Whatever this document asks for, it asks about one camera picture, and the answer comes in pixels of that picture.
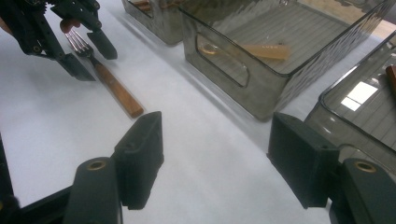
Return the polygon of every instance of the wooden handle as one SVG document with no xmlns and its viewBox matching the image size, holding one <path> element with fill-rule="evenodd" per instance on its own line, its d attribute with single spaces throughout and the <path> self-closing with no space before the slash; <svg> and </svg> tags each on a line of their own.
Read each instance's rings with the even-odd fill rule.
<svg viewBox="0 0 396 224">
<path fill-rule="evenodd" d="M 242 48 L 257 57 L 287 60 L 290 47 L 286 45 L 241 45 Z"/>
<path fill-rule="evenodd" d="M 134 97 L 119 83 L 119 81 L 108 71 L 108 69 L 101 63 L 94 65 L 101 80 L 110 88 L 110 90 L 117 97 L 119 102 L 131 115 L 132 118 L 137 118 L 143 114 L 142 106 L 134 99 Z"/>
</svg>

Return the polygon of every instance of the plastic container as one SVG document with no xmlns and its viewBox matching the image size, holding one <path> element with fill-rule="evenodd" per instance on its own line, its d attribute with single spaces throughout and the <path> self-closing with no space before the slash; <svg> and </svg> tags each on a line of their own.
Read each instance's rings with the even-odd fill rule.
<svg viewBox="0 0 396 224">
<path fill-rule="evenodd" d="M 359 45 L 394 5 L 364 2 L 187 1 L 179 7 L 185 57 L 266 121 Z"/>
<path fill-rule="evenodd" d="M 184 0 L 122 0 L 125 11 L 165 44 L 175 45 L 183 39 L 178 6 Z"/>
<path fill-rule="evenodd" d="M 323 92 L 304 122 L 344 148 L 343 158 L 373 161 L 396 180 L 396 95 L 385 71 L 396 64 L 395 35 Z"/>
</svg>

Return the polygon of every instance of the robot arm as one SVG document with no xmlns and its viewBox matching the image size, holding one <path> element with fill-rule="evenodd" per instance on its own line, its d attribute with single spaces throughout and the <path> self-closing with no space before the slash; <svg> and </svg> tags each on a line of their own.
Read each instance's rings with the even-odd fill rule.
<svg viewBox="0 0 396 224">
<path fill-rule="evenodd" d="M 79 80 L 94 80 L 73 54 L 64 53 L 44 16 L 47 4 L 53 5 L 51 9 L 62 19 L 76 19 L 92 30 L 88 36 L 105 58 L 117 58 L 117 51 L 101 30 L 100 6 L 94 0 L 0 0 L 0 18 L 25 54 L 57 61 Z"/>
</svg>

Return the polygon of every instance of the clear plastic bin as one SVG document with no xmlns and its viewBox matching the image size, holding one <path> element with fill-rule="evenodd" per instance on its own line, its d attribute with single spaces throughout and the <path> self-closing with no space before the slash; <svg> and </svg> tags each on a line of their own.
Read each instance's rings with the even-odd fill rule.
<svg viewBox="0 0 396 224">
<path fill-rule="evenodd" d="M 184 0 L 122 0 L 125 11 L 165 44 L 175 45 L 183 39 L 178 6 Z"/>
<path fill-rule="evenodd" d="M 359 45 L 394 5 L 353 2 L 186 1 L 179 7 L 185 56 L 251 115 L 267 121 Z"/>
<path fill-rule="evenodd" d="M 396 180 L 396 96 L 385 71 L 396 64 L 395 35 L 323 92 L 304 122 L 344 148 L 343 158 L 373 161 Z"/>
</svg>

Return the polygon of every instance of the metal fork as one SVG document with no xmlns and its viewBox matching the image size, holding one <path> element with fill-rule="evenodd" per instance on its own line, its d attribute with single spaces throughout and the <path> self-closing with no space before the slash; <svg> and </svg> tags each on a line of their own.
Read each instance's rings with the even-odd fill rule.
<svg viewBox="0 0 396 224">
<path fill-rule="evenodd" d="M 65 35 L 74 52 L 79 57 L 90 59 L 93 67 L 99 75 L 99 79 L 101 79 L 101 81 L 113 92 L 128 114 L 131 115 L 132 118 L 136 118 L 141 115 L 143 113 L 142 106 L 127 90 L 125 90 L 110 71 L 95 59 L 93 56 L 93 48 L 81 37 L 81 35 L 73 29 Z"/>
</svg>

